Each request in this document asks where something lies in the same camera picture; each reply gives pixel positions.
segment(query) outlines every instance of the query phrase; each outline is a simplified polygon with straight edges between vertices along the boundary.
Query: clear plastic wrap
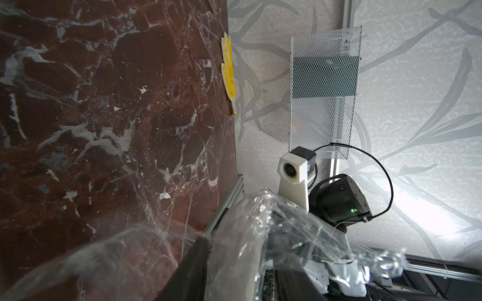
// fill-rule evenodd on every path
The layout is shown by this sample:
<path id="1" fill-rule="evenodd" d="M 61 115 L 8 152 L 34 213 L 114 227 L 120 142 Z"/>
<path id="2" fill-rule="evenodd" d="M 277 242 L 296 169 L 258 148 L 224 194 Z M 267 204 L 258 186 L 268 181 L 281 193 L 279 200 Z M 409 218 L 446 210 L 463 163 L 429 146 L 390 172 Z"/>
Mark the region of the clear plastic wrap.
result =
<path id="1" fill-rule="evenodd" d="M 52 288 L 74 281 L 73 299 L 154 300 L 199 237 L 211 245 L 205 290 L 209 301 L 258 299 L 270 264 L 277 271 L 306 271 L 322 265 L 327 277 L 353 288 L 368 282 L 369 272 L 399 276 L 405 263 L 401 253 L 349 244 L 332 226 L 264 191 L 232 207 L 213 235 L 163 219 L 140 223 L 40 266 L 1 299 L 56 293 Z"/>
<path id="2" fill-rule="evenodd" d="M 49 294 L 64 300 L 154 300 L 201 236 L 207 237 L 175 221 L 138 223 L 41 265 L 0 300 L 33 295 L 33 300 L 52 300 Z"/>
<path id="3" fill-rule="evenodd" d="M 402 253 L 349 244 L 340 231 L 269 191 L 231 208 L 212 245 L 206 290 L 210 301 L 258 299 L 270 260 L 277 262 L 276 270 L 286 271 L 302 270 L 309 260 L 321 262 L 328 277 L 346 287 L 369 282 L 369 273 L 400 276 L 405 265 Z"/>

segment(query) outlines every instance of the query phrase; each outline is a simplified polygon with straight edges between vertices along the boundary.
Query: black cable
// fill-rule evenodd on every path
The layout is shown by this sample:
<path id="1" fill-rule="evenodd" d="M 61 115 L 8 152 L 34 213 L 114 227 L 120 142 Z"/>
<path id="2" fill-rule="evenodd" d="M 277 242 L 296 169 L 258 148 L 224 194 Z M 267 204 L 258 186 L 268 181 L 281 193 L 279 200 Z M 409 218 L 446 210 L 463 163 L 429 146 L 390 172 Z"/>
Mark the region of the black cable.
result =
<path id="1" fill-rule="evenodd" d="M 321 148 L 327 147 L 327 146 L 342 146 L 342 147 L 348 147 L 348 148 L 356 149 L 356 150 L 364 153 L 365 155 L 369 156 L 370 158 L 372 158 L 373 160 L 375 160 L 375 162 L 378 163 L 378 165 L 380 165 L 380 167 L 382 168 L 383 172 L 384 172 L 385 175 L 387 176 L 388 183 L 390 184 L 391 196 L 390 196 L 390 202 L 388 203 L 388 207 L 387 207 L 385 210 L 383 210 L 381 213 L 372 216 L 372 219 L 374 219 L 375 217 L 379 217 L 380 215 L 382 215 L 382 214 L 386 213 L 388 210 L 390 210 L 391 204 L 393 203 L 393 184 L 392 184 L 392 182 L 391 182 L 391 179 L 390 179 L 390 176 L 388 175 L 387 170 L 383 167 L 382 163 L 380 163 L 380 161 L 378 161 L 374 156 L 370 155 L 369 153 L 365 152 L 364 150 L 359 149 L 359 148 L 354 147 L 354 146 L 351 146 L 351 145 L 348 145 L 348 144 L 343 144 L 343 143 L 331 142 L 330 144 L 323 145 L 323 146 L 320 146 L 320 147 L 316 148 L 316 149 L 314 150 L 314 152 L 316 152 L 317 150 L 319 150 L 319 149 L 321 149 Z"/>
<path id="2" fill-rule="evenodd" d="M 317 164 L 316 164 L 316 162 L 315 162 L 315 178 L 313 179 L 313 182 L 311 182 L 311 185 L 308 186 L 308 189 L 310 189 L 311 187 L 313 187 L 313 184 L 315 183 L 317 177 L 318 177 L 318 166 L 317 166 Z"/>
<path id="3" fill-rule="evenodd" d="M 391 290 L 389 290 L 388 288 L 386 288 L 385 286 L 381 285 L 380 283 L 374 281 L 373 283 L 375 283 L 376 285 L 378 285 L 380 288 L 382 288 L 382 290 L 386 291 L 387 293 L 389 293 L 391 296 L 393 296 L 395 299 L 399 300 L 399 301 L 407 301 L 405 300 L 404 298 L 400 297 L 399 295 L 395 294 L 394 292 L 392 292 Z"/>

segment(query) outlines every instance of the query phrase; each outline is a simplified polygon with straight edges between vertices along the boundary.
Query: gray leaf pattern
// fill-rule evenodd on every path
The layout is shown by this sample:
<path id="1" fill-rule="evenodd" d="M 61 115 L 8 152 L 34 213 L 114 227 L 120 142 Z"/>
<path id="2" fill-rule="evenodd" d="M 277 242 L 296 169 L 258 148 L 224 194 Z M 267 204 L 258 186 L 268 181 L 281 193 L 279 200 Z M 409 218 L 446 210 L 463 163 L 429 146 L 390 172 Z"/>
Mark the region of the gray leaf pattern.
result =
<path id="1" fill-rule="evenodd" d="M 374 68 L 377 65 L 382 64 L 383 62 L 391 58 L 406 53 L 407 51 L 412 49 L 421 39 L 423 39 L 433 30 L 443 25 L 445 22 L 453 22 L 461 29 L 463 29 L 465 33 L 480 37 L 481 31 L 478 28 L 467 24 L 458 17 L 458 15 L 465 11 L 473 2 L 475 1 L 469 0 L 461 7 L 457 9 L 451 9 L 445 14 L 439 14 L 435 9 L 430 8 L 428 10 L 428 13 L 432 18 L 437 19 L 435 23 L 422 30 L 415 37 L 408 39 L 396 49 L 360 67 L 360 73 Z M 449 115 L 449 112 L 451 112 L 451 110 L 457 105 L 460 96 L 465 89 L 466 82 L 471 74 L 471 70 L 472 56 L 470 55 L 468 48 L 465 47 L 461 53 L 460 64 L 458 70 L 455 73 L 452 84 L 448 88 L 446 95 L 441 100 L 440 104 L 435 109 L 433 114 L 431 114 L 431 116 L 422 123 L 420 128 L 414 133 L 412 138 L 408 140 L 406 145 L 388 154 L 379 156 L 379 159 L 386 160 L 419 145 L 442 144 L 455 140 L 469 139 L 482 136 L 482 122 L 477 122 L 477 120 L 479 120 L 478 118 L 482 116 L 482 112 L 474 112 L 462 115 L 456 118 L 452 118 L 451 120 L 441 124 L 442 119 L 446 118 Z M 368 131 L 363 123 L 363 120 L 358 114 L 356 114 L 356 112 L 353 118 L 353 127 L 358 133 L 361 147 L 365 150 L 368 150 L 369 147 L 371 148 L 371 145 L 368 142 L 370 140 Z M 374 181 L 374 179 L 376 178 L 384 178 L 384 175 L 380 172 L 361 171 L 361 169 L 369 165 L 373 165 L 374 162 L 368 158 L 357 156 L 356 154 L 354 154 L 354 152 L 351 152 L 350 157 L 356 157 L 358 160 L 357 162 L 353 159 L 348 160 L 349 167 L 342 172 L 348 173 L 350 175 L 354 174 L 354 179 L 360 185 L 360 187 L 370 193 L 380 195 L 386 201 L 388 201 L 389 195 L 387 194 L 387 192 L 383 190 L 380 186 L 378 186 L 376 181 Z M 421 173 L 430 173 L 433 170 L 436 170 L 436 167 L 438 165 L 439 163 L 434 163 L 427 166 L 412 167 L 403 165 L 398 172 L 389 171 L 389 173 L 394 184 L 397 187 L 402 188 L 405 192 L 409 193 L 414 197 L 418 197 L 421 200 L 426 201 L 432 205 L 439 206 L 447 212 L 450 212 L 451 214 L 471 224 L 470 226 L 463 228 L 454 234 L 463 234 L 475 230 L 482 230 L 482 221 L 480 219 L 468 216 L 457 210 L 456 208 L 449 206 L 446 202 L 438 199 L 427 190 L 418 187 L 416 182 L 410 177 L 410 175 L 417 176 Z M 440 253 L 437 251 L 437 248 L 433 244 L 431 238 L 428 236 L 426 231 L 422 227 L 420 227 L 420 225 L 411 220 L 410 217 L 407 216 L 399 208 L 397 208 L 396 206 L 392 206 L 392 208 L 407 224 L 409 224 L 419 233 L 420 238 L 426 243 L 427 248 L 430 250 L 433 257 L 435 259 L 441 259 Z M 475 252 L 480 252 L 481 248 L 482 241 L 471 243 L 465 246 L 457 255 L 453 257 L 453 259 L 459 260 L 470 254 L 475 254 Z"/>
<path id="2" fill-rule="evenodd" d="M 442 14 L 434 8 L 428 8 L 426 12 L 428 15 L 430 15 L 430 18 L 433 19 L 433 23 L 431 25 L 419 31 L 411 38 L 408 38 L 394 49 L 389 50 L 384 55 L 381 55 L 373 61 L 361 66 L 359 72 L 364 73 L 390 59 L 396 58 L 397 56 L 404 54 L 408 55 L 408 51 L 417 49 L 414 48 L 414 46 L 416 46 L 421 40 L 428 37 L 432 32 L 438 28 L 441 28 L 446 23 L 455 24 L 462 30 L 462 34 L 475 37 L 475 39 L 482 37 L 482 31 L 464 21 L 464 15 L 461 15 L 465 11 L 470 11 L 469 7 L 475 1 L 476 0 L 468 0 L 460 7 L 449 9 Z M 295 9 L 294 5 L 289 4 L 292 2 L 288 0 L 257 0 L 250 1 L 245 5 L 242 5 L 241 3 L 242 1 L 240 0 L 234 0 L 228 7 L 229 18 L 247 18 L 246 22 L 242 24 L 238 32 L 231 33 L 233 40 L 233 53 L 235 55 L 236 63 L 235 76 L 239 82 L 238 99 L 240 99 L 240 101 L 238 106 L 240 108 L 240 115 L 237 117 L 237 122 L 239 122 L 240 125 L 239 132 L 237 133 L 237 139 L 239 140 L 241 140 L 243 137 L 246 122 L 254 121 L 253 124 L 263 131 L 263 124 L 260 122 L 260 118 L 262 116 L 272 114 L 280 109 L 289 111 L 290 108 L 289 87 L 286 87 L 286 90 L 284 90 L 284 95 L 277 103 L 271 103 L 264 106 L 260 105 L 263 103 L 260 101 L 262 99 L 261 91 L 264 89 L 263 85 L 276 83 L 278 80 L 289 76 L 290 69 L 286 68 L 282 71 L 278 70 L 278 74 L 273 74 L 267 79 L 260 79 L 256 72 L 247 63 L 248 60 L 245 60 L 241 55 L 241 53 L 245 53 L 246 50 L 262 51 L 268 52 L 276 57 L 281 58 L 282 60 L 289 62 L 289 51 L 268 42 L 248 41 L 247 39 L 244 39 L 244 36 L 253 27 L 253 25 L 260 20 L 263 12 L 270 6 L 278 6 L 285 9 L 290 14 L 299 15 L 299 12 Z M 355 9 L 358 9 L 361 3 L 361 0 L 356 0 Z M 309 32 L 306 32 L 305 34 L 316 33 L 319 31 L 318 28 L 321 22 L 321 19 L 319 19 L 319 14 L 321 14 L 320 9 L 317 10 L 315 6 L 313 6 L 312 10 L 310 8 L 310 15 L 312 16 L 312 19 L 310 18 L 311 30 L 308 28 L 307 31 L 309 30 Z M 456 72 L 454 70 L 455 75 L 452 83 L 448 87 L 448 90 L 443 98 L 441 97 L 440 103 L 433 110 L 433 113 L 431 113 L 427 119 L 418 121 L 420 127 L 418 130 L 414 131 L 413 135 L 410 135 L 411 138 L 407 139 L 405 145 L 391 152 L 377 155 L 378 159 L 386 160 L 421 145 L 444 144 L 460 139 L 473 139 L 474 137 L 479 137 L 482 135 L 482 122 L 480 122 L 482 112 L 469 112 L 469 114 L 455 117 L 453 114 L 453 108 L 460 105 L 458 104 L 460 96 L 464 92 L 466 84 L 473 74 L 472 55 L 469 49 L 470 47 L 468 45 L 465 45 L 465 48 L 463 48 L 459 56 L 460 63 L 458 69 Z M 249 99 L 246 99 L 246 92 L 250 93 Z M 370 136 L 370 131 L 373 131 L 373 128 L 368 128 L 366 126 L 357 111 L 354 113 L 353 117 L 353 128 L 358 134 L 360 147 L 370 153 L 376 153 L 376 149 L 373 149 L 373 144 L 377 141 L 372 141 L 372 137 Z M 353 178 L 360 185 L 360 187 L 370 193 L 382 196 L 382 198 L 388 202 L 389 194 L 377 184 L 378 181 L 375 181 L 375 179 L 383 178 L 384 175 L 379 172 L 362 172 L 361 169 L 373 165 L 373 161 L 364 154 L 359 154 L 356 152 L 350 153 L 351 156 L 348 158 L 348 168 L 342 172 L 350 175 L 353 174 Z M 413 164 L 401 164 L 401 167 L 397 168 L 397 171 L 389 170 L 389 173 L 394 183 L 398 187 L 401 187 L 405 192 L 419 198 L 422 202 L 428 202 L 434 206 L 438 206 L 469 223 L 467 227 L 457 231 L 455 234 L 482 230 L 481 220 L 468 216 L 457 208 L 449 206 L 443 199 L 435 197 L 429 191 L 418 187 L 416 184 L 416 178 L 418 176 L 426 176 L 432 172 L 437 172 L 443 163 L 444 162 L 432 161 L 427 162 L 426 164 L 421 164 L 420 166 L 414 166 Z M 436 244 L 434 243 L 434 239 L 437 236 L 427 233 L 423 227 L 412 220 L 407 214 L 405 214 L 405 212 L 397 207 L 396 204 L 392 206 L 392 208 L 393 211 L 397 213 L 405 223 L 418 232 L 420 239 L 425 242 L 427 249 L 432 253 L 433 257 L 441 260 L 442 256 L 437 250 Z M 478 252 L 481 247 L 481 241 L 469 244 L 468 246 L 464 247 L 456 256 L 454 256 L 454 259 L 462 259 L 465 256 L 474 254 L 475 252 Z"/>

